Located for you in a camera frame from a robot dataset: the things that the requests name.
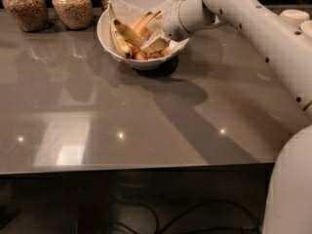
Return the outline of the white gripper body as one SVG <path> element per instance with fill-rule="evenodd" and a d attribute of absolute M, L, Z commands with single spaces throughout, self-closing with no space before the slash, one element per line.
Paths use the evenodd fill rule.
<path fill-rule="evenodd" d="M 171 40 L 180 42 L 187 38 L 187 32 L 179 19 L 178 7 L 172 7 L 163 14 L 161 27 Z"/>

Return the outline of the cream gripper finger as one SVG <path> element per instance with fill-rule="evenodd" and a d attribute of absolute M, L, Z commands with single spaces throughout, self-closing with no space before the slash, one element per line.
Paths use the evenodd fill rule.
<path fill-rule="evenodd" d="M 140 47 L 147 54 L 160 52 L 168 48 L 170 39 L 166 36 L 162 29 L 158 29 L 152 33 L 150 38 Z"/>
<path fill-rule="evenodd" d="M 155 32 L 162 28 L 162 21 L 160 19 L 153 19 L 146 25 L 148 32 Z"/>

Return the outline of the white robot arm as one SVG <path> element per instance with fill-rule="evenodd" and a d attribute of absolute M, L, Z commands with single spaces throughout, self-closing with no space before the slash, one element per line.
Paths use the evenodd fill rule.
<path fill-rule="evenodd" d="M 312 38 L 257 0 L 184 0 L 165 11 L 161 27 L 175 41 L 213 19 L 238 26 L 299 108 L 311 114 Z M 284 145 L 271 174 L 262 234 L 312 234 L 312 126 Z"/>

